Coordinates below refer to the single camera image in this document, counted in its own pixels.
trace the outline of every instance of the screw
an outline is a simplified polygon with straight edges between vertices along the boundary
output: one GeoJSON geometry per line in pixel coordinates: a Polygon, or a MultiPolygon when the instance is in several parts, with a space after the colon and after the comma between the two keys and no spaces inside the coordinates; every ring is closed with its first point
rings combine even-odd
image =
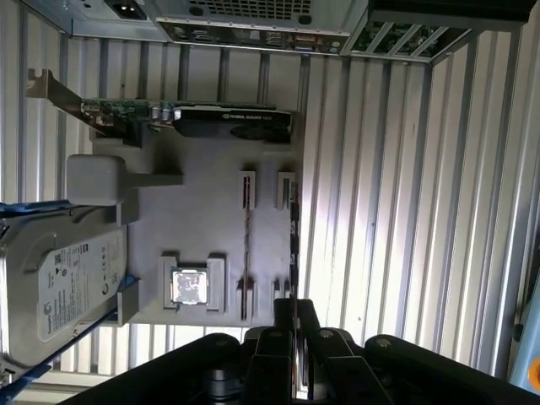
{"type": "Polygon", "coordinates": [[[392,345],[387,339],[377,339],[377,344],[382,348],[389,348],[392,345]]]}
{"type": "Polygon", "coordinates": [[[332,331],[329,331],[328,329],[323,329],[319,332],[319,335],[321,335],[321,338],[331,338],[334,336],[332,331]]]}

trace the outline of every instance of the metal frame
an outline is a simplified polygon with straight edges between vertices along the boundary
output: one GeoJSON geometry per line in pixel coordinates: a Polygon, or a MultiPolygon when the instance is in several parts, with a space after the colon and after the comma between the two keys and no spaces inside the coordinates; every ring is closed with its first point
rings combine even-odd
{"type": "MultiPolygon", "coordinates": [[[[36,0],[21,0],[28,7],[34,10],[42,10],[43,7],[36,0]]],[[[268,52],[281,52],[281,53],[301,53],[306,55],[326,55],[333,57],[361,57],[369,59],[380,59],[388,61],[398,62],[420,62],[435,65],[442,59],[446,58],[458,47],[464,46],[468,41],[473,39],[475,35],[478,35],[481,31],[478,30],[466,30],[462,35],[455,39],[451,44],[441,49],[436,55],[432,57],[421,56],[430,45],[432,45],[437,39],[443,35],[449,28],[440,27],[431,36],[429,36],[423,43],[417,46],[417,48],[408,55],[397,55],[400,49],[421,29],[421,24],[414,24],[410,29],[402,36],[402,38],[395,44],[395,46],[386,53],[376,53],[377,46],[385,39],[388,33],[392,32],[393,23],[384,23],[377,33],[376,37],[368,45],[366,51],[355,51],[354,45],[358,38],[365,29],[365,26],[369,22],[369,9],[365,8],[361,12],[361,8],[365,4],[363,2],[353,2],[350,6],[348,15],[343,20],[343,30],[320,30],[315,28],[295,27],[295,26],[279,26],[274,24],[242,24],[241,22],[229,22],[218,21],[212,19],[171,19],[168,17],[162,17],[159,15],[159,10],[153,3],[145,3],[142,5],[143,11],[148,15],[147,21],[100,21],[100,20],[88,20],[88,19],[71,19],[71,21],[58,20],[57,14],[52,13],[49,8],[45,8],[45,12],[41,12],[41,16],[50,20],[55,26],[63,32],[68,32],[70,35],[82,36],[82,37],[94,37],[94,38],[111,38],[118,40],[134,40],[134,41],[151,41],[151,42],[175,42],[182,45],[195,45],[195,46],[212,46],[229,49],[250,49],[256,51],[268,51],[268,52]],[[361,17],[357,22],[353,21],[352,15],[360,15],[361,17]],[[244,30],[275,30],[278,32],[300,32],[305,34],[318,34],[318,35],[343,35],[345,45],[340,54],[334,54],[331,52],[320,53],[318,51],[309,52],[307,50],[286,50],[275,49],[264,46],[236,46],[226,44],[212,44],[212,43],[199,43],[190,41],[176,41],[172,40],[161,26],[161,22],[178,22],[186,24],[204,24],[213,27],[230,27],[231,24],[235,28],[244,30]]]]}

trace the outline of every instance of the ventilation grille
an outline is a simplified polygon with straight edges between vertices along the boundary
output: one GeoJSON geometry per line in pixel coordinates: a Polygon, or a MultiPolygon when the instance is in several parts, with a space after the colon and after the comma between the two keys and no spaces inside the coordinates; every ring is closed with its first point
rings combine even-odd
{"type": "Polygon", "coordinates": [[[190,0],[211,14],[255,19],[292,19],[293,14],[309,14],[311,0],[190,0]]]}

